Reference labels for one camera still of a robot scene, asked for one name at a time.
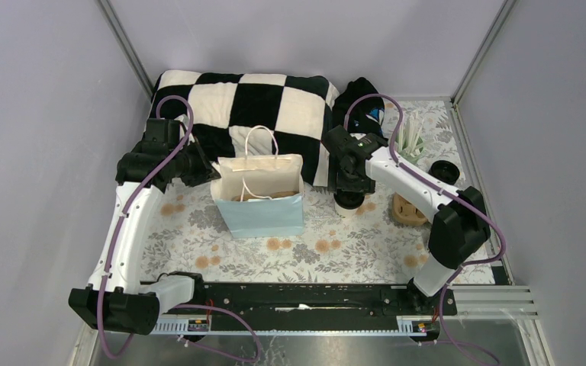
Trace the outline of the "white paper bag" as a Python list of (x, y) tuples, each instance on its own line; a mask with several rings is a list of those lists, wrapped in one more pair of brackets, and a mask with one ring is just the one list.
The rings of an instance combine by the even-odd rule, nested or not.
[[(250, 136), (256, 130), (269, 134), (275, 152), (250, 154)], [(302, 156), (280, 154), (274, 133), (261, 125), (248, 131), (243, 148), (241, 157), (218, 159), (221, 178), (211, 183), (211, 196), (230, 233), (236, 239), (301, 235)]]

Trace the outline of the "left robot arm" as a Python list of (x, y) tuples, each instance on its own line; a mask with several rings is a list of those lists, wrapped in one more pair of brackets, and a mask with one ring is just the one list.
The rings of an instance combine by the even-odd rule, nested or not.
[(197, 313), (206, 303), (202, 277), (182, 271), (151, 284), (140, 279), (150, 219), (169, 184), (195, 187), (218, 178), (203, 149), (178, 120), (150, 118), (141, 140), (117, 164), (116, 201), (100, 259), (84, 288), (73, 288), (69, 307), (91, 328), (148, 335), (159, 316), (180, 306)]

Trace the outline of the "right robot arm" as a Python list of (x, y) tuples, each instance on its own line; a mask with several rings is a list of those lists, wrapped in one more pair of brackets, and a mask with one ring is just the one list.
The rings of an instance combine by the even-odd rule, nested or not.
[(356, 138), (335, 127), (321, 142), (329, 153), (328, 188), (340, 216), (351, 217), (381, 183), (414, 205), (430, 223), (430, 256), (407, 293), (411, 310), (428, 313), (437, 304), (436, 293), (489, 240), (481, 192), (473, 187), (459, 190), (434, 178), (373, 133)]

